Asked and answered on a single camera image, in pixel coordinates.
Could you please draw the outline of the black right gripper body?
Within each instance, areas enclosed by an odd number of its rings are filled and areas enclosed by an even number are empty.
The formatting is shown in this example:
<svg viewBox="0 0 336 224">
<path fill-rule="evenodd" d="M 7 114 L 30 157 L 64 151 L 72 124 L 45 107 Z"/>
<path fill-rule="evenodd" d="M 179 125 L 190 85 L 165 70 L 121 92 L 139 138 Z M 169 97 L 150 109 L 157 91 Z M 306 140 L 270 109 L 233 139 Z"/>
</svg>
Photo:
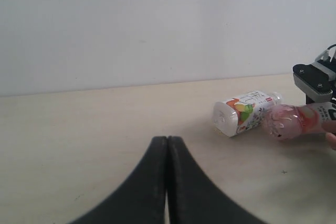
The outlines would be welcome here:
<svg viewBox="0 0 336 224">
<path fill-rule="evenodd" d="M 331 57 L 329 51 L 335 48 L 335 44 L 329 46 L 316 57 L 313 65 L 328 76 L 329 81 L 335 81 L 335 53 Z"/>
</svg>

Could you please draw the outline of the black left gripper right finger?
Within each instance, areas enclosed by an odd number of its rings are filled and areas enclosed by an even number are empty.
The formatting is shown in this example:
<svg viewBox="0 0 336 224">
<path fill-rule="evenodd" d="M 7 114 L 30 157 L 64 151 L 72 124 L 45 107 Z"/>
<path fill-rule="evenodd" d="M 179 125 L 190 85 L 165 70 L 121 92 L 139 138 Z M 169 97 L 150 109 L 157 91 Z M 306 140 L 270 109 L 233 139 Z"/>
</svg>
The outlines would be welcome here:
<svg viewBox="0 0 336 224">
<path fill-rule="evenodd" d="M 224 194 L 203 172 L 183 139 L 167 139 L 170 223 L 264 223 Z"/>
</svg>

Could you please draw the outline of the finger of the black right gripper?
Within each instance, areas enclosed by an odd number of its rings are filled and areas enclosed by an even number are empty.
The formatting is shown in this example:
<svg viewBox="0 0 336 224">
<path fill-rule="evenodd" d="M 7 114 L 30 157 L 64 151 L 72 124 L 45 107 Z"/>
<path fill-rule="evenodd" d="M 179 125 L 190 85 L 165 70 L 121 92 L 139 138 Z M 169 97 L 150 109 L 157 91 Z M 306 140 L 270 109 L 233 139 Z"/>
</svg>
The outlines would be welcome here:
<svg viewBox="0 0 336 224">
<path fill-rule="evenodd" d="M 306 104 L 335 103 L 335 67 L 297 64 L 292 70 L 294 83 L 305 94 Z"/>
</svg>

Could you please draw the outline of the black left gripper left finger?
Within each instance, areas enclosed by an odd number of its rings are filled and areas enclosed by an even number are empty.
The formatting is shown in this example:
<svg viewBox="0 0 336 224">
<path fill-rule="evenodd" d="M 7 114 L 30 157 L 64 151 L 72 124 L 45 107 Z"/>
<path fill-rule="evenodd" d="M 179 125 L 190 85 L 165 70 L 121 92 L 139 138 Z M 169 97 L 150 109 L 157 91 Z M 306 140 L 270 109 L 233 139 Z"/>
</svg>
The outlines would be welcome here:
<svg viewBox="0 0 336 224">
<path fill-rule="evenodd" d="M 127 179 L 73 223 L 165 223 L 167 138 L 154 137 Z"/>
</svg>

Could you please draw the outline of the open bare human hand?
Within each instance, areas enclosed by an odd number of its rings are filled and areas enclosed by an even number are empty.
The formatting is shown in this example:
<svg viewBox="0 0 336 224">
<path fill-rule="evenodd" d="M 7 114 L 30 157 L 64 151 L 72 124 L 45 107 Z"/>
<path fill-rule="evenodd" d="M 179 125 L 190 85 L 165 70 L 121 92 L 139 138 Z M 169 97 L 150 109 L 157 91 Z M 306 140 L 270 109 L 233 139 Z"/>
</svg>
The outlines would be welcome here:
<svg viewBox="0 0 336 224">
<path fill-rule="evenodd" d="M 322 128 L 325 131 L 325 138 L 333 150 L 336 150 L 336 122 L 326 121 L 323 122 Z"/>
</svg>

